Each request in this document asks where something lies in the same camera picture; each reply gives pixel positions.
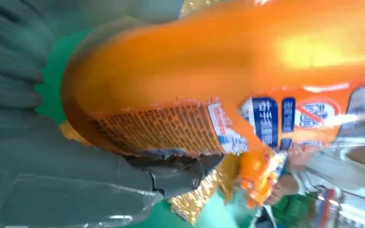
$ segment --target green surface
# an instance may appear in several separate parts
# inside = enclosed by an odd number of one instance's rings
[[[66,117],[62,111],[59,87],[62,74],[69,56],[74,48],[86,36],[88,32],[80,32],[72,36],[59,39],[53,47],[49,61],[42,72],[45,82],[36,87],[36,90],[43,95],[43,105],[38,111],[55,120],[60,124]],[[150,217],[137,225],[129,228],[192,228],[193,226],[185,222],[176,214],[170,212],[167,202],[158,203]],[[203,209],[195,225],[196,228],[235,228],[235,221],[226,210],[220,195],[215,196]]]

